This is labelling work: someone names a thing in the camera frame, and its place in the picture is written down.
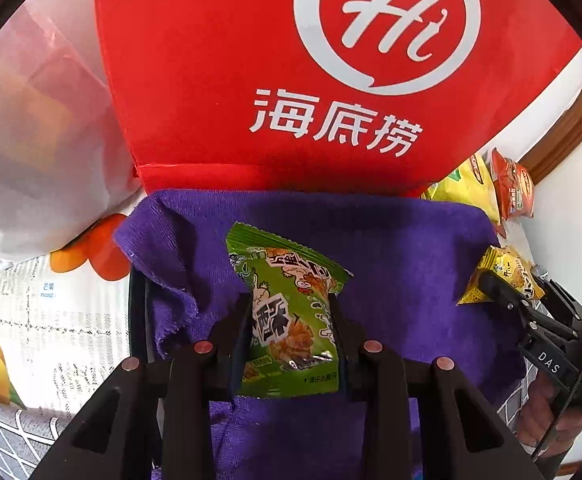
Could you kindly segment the person's right hand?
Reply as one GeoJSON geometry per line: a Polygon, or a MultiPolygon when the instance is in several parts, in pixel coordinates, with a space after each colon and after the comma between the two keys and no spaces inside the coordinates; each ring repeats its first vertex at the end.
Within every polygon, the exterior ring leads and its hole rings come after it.
{"type": "MultiPolygon", "coordinates": [[[[543,372],[539,372],[528,388],[528,399],[516,420],[515,435],[526,445],[536,448],[548,431],[554,416],[550,401],[554,397],[553,383],[543,372]]],[[[554,426],[556,440],[552,441],[542,458],[560,455],[572,447],[582,432],[582,412],[578,408],[568,408],[554,426]]]]}

